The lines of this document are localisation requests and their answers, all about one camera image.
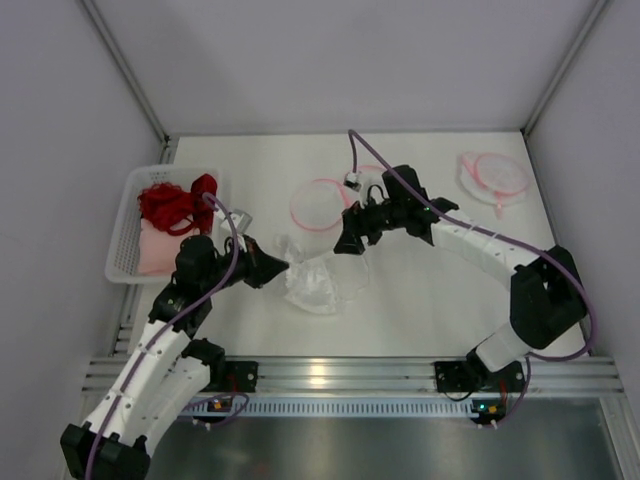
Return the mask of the white bra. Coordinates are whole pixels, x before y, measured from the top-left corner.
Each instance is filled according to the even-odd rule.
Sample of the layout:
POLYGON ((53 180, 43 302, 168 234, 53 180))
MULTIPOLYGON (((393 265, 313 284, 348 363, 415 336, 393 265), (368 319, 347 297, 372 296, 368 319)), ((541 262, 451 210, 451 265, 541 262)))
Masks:
POLYGON ((279 257, 289 268, 276 277, 276 295, 298 309, 315 315, 334 315, 354 301, 370 282, 364 256, 332 251, 308 254, 289 235, 274 239, 279 257))

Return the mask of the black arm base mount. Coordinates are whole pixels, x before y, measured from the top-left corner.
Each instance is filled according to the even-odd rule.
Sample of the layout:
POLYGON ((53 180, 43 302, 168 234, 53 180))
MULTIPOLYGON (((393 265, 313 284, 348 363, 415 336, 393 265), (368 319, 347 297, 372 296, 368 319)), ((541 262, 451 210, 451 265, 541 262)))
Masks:
POLYGON ((436 391, 441 394, 521 393, 525 386, 526 375, 518 361, 497 372, 467 360, 436 361, 433 367, 436 391))

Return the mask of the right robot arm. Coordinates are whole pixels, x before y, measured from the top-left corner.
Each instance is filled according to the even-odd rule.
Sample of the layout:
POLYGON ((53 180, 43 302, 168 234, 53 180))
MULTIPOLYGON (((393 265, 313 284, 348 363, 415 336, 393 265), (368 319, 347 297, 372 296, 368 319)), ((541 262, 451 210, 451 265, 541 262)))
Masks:
POLYGON ((502 284, 510 294, 509 319, 467 356, 469 364, 498 372, 532 350, 542 350, 579 323, 587 306, 571 254, 560 246, 531 251, 472 223, 457 204, 429 199, 408 165, 382 175, 381 202, 355 202, 342 213, 336 254, 361 255, 386 231, 403 230, 456 254, 502 284))

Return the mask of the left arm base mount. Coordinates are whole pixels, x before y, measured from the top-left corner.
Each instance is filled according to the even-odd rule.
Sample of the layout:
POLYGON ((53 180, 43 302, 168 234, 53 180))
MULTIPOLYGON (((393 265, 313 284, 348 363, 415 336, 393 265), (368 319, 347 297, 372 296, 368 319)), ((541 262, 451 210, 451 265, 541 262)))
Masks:
POLYGON ((209 365, 210 380, 204 393, 254 393, 259 363, 255 361, 216 360, 209 365))

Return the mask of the pink-trimmed mesh laundry bag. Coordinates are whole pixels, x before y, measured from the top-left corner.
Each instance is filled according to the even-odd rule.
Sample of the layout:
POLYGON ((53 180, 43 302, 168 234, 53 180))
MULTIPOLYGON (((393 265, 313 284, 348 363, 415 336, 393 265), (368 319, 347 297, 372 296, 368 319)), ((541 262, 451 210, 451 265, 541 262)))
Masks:
POLYGON ((345 174, 340 179, 317 178, 302 184, 291 196, 289 212, 292 221, 301 229, 321 233, 341 224, 342 212, 356 201, 364 203, 370 187, 381 187, 382 195, 386 190, 382 182, 383 167, 374 165, 360 166, 358 170, 368 177, 368 185, 360 192, 352 191, 343 185, 345 174))

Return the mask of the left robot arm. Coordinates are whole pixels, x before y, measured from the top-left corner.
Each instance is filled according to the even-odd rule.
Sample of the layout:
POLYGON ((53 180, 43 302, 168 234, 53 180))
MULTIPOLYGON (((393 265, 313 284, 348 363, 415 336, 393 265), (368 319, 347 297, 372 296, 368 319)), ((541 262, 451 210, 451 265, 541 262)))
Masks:
POLYGON ((83 423, 62 433, 71 476, 145 478, 158 444, 198 393, 233 393, 224 349, 196 337, 213 295, 237 283, 260 289, 288 267, 249 236, 228 239, 223 253, 207 236, 184 240, 134 353, 83 423))

